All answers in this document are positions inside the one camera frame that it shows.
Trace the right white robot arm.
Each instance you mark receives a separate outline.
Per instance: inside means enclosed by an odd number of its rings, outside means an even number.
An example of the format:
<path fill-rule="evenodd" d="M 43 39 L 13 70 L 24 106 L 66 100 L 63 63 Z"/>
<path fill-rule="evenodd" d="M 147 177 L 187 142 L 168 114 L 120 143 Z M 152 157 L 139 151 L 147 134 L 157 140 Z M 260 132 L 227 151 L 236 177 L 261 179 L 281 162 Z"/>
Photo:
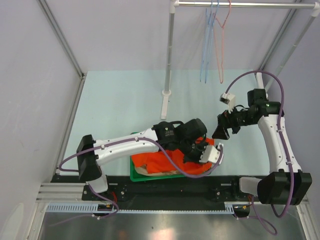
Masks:
<path fill-rule="evenodd" d="M 262 204 L 299 205 L 312 184 L 312 177 L 302 171 L 290 147 L 280 102 L 269 101 L 262 88 L 247 93 L 248 106 L 241 110 L 237 110 L 236 97 L 231 93 L 223 93 L 219 100 L 227 104 L 228 109 L 217 116 L 212 137 L 228 140 L 229 129 L 237 134 L 241 127 L 257 125 L 269 159 L 269 175 L 262 179 L 241 177 L 239 183 L 230 188 L 231 196 L 242 201 L 251 194 Z"/>

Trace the pink wire hanger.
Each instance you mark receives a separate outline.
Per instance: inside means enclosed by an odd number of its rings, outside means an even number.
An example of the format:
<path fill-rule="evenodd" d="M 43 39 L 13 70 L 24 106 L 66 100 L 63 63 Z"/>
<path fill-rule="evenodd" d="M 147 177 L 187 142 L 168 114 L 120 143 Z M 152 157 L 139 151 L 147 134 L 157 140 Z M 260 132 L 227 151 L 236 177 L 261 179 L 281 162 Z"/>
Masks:
<path fill-rule="evenodd" d="M 217 40 L 216 28 L 213 27 L 213 37 L 214 37 L 214 49 L 215 49 L 215 57 L 217 63 L 218 77 L 219 83 L 222 84 L 224 82 L 224 56 L 225 56 L 225 27 L 228 21 L 228 18 L 231 13 L 231 1 L 228 0 L 228 12 L 225 16 L 223 22 L 219 20 L 217 14 L 214 14 L 215 22 L 218 27 L 220 27 L 220 41 Z"/>

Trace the orange t shirt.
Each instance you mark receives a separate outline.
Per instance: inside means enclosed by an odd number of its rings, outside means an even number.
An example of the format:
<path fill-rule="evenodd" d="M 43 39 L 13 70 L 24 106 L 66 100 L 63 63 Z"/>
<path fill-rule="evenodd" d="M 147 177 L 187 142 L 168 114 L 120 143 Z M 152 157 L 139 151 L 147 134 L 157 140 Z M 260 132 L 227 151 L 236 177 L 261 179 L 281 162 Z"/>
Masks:
<path fill-rule="evenodd" d="M 213 165 L 211 162 L 203 164 L 194 162 L 183 162 L 184 155 L 178 149 L 173 151 L 167 150 L 166 152 L 180 170 L 190 175 L 203 174 L 204 172 L 208 171 Z M 143 165 L 146 165 L 147 171 L 149 173 L 177 170 L 161 150 L 158 152 L 148 152 L 132 155 L 131 160 L 134 167 L 141 167 Z"/>

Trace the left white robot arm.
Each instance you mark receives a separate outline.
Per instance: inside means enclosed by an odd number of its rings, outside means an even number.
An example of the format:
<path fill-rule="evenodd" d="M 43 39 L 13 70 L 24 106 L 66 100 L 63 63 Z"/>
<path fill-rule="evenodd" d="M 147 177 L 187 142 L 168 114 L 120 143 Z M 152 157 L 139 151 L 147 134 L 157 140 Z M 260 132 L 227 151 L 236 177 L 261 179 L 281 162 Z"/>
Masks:
<path fill-rule="evenodd" d="M 182 121 L 162 121 L 144 131 L 128 136 L 95 140 L 92 135 L 81 138 L 77 147 L 79 180 L 93 188 L 93 194 L 100 200 L 110 196 L 111 188 L 101 167 L 122 157 L 162 150 L 179 150 L 186 162 L 199 163 L 208 145 L 204 139 L 207 128 L 199 119 L 186 123 Z"/>

